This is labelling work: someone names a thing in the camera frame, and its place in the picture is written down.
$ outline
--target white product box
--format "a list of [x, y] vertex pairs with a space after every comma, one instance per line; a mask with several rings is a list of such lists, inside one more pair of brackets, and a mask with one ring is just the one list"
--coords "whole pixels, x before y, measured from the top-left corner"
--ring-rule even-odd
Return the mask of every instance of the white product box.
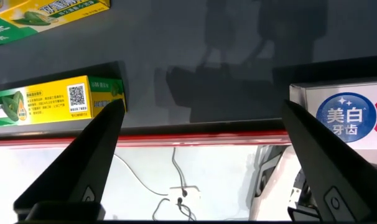
[[352, 149], [377, 149], [377, 82], [292, 84], [290, 100]]

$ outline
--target cardboard box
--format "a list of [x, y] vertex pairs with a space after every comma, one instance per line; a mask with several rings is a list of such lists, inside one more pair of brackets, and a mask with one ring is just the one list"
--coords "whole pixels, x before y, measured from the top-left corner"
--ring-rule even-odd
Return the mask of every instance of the cardboard box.
[[121, 80], [80, 76], [0, 91], [0, 126], [94, 118], [108, 103], [123, 99]]
[[377, 82], [294, 84], [290, 100], [302, 105], [353, 149], [377, 149]]
[[109, 0], [0, 0], [0, 45], [109, 7]]

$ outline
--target qr code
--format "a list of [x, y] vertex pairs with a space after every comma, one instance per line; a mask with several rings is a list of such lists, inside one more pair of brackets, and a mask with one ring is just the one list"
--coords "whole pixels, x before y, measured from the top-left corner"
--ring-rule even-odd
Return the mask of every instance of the qr code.
[[68, 102], [70, 112], [86, 111], [86, 93], [85, 84], [76, 84], [67, 86], [68, 89]]

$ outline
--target blue circular label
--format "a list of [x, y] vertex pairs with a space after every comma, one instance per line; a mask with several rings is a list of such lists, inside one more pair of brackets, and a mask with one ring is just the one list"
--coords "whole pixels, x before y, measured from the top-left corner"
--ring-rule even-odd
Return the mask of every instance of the blue circular label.
[[365, 137], [376, 122], [372, 102], [357, 93], [338, 93], [326, 99], [316, 118], [344, 142]]

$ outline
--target red trim strip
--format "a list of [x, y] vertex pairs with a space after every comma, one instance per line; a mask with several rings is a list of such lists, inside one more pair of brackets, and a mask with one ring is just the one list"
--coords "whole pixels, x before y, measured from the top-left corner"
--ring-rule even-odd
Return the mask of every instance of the red trim strip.
[[[70, 144], [74, 138], [0, 140], [0, 146]], [[247, 131], [236, 133], [153, 134], [120, 136], [118, 147], [167, 147], [211, 145], [290, 144], [287, 132]]]

